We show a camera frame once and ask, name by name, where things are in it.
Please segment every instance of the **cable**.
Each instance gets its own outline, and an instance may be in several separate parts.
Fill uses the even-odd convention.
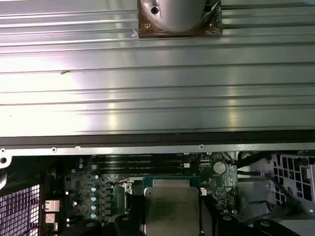
[[[20,236],[26,236],[28,235],[32,230],[41,229],[42,230],[42,236],[45,236],[44,228],[41,226],[34,226],[28,230],[26,230],[24,233],[22,233]]]
[[[244,175],[244,176],[262,176],[265,177],[264,174],[262,174],[261,172],[257,172],[257,171],[237,171],[237,174],[239,175]]]
[[[271,155],[274,153],[275,153],[274,151],[261,151],[259,153],[248,156],[245,159],[238,160],[237,168],[239,169],[239,168],[242,168],[244,166],[250,166],[253,163],[260,161],[263,158],[271,159]]]

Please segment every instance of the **mounting hole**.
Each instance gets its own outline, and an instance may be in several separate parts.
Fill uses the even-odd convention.
[[[156,14],[158,14],[158,12],[159,12],[159,9],[156,6],[152,7],[152,9],[151,9],[152,14],[156,15]]]
[[[0,163],[1,163],[1,164],[6,163],[6,158],[5,158],[5,157],[0,158]]]
[[[205,9],[203,10],[204,12],[210,12],[212,10],[212,7],[210,5],[206,5]]]

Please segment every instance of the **silver metal surface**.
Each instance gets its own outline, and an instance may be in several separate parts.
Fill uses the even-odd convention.
[[[189,179],[154,179],[153,187],[189,187]]]
[[[162,30],[185,32],[192,30],[205,22],[211,12],[205,12],[208,5],[215,9],[218,2],[212,0],[140,0],[148,19]]]
[[[138,40],[137,0],[0,2],[0,137],[314,129],[315,7],[222,0],[221,38]]]
[[[149,187],[145,189],[144,195],[146,235],[199,235],[197,188]]]
[[[0,176],[0,190],[6,185],[7,176],[7,173]]]
[[[5,168],[11,163],[12,156],[58,156],[58,155],[98,155],[98,154],[148,154],[148,153],[198,153],[223,151],[266,151],[266,150],[312,150],[315,143],[291,144],[237,144],[237,145],[198,145],[151,146],[151,147],[74,147],[74,148],[30,148],[7,149],[2,156],[7,158]]]

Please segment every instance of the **screw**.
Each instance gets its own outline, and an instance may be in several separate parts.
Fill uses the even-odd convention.
[[[268,221],[261,221],[260,224],[264,227],[270,227],[271,224]]]
[[[225,216],[223,217],[223,220],[231,221],[231,220],[232,220],[232,217],[229,216],[229,215],[225,215]]]

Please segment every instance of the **motherboard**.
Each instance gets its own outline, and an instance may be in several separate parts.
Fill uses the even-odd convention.
[[[234,153],[98,155],[78,158],[64,177],[64,215],[107,222],[127,210],[128,194],[143,195],[147,177],[197,177],[222,213],[237,213]]]

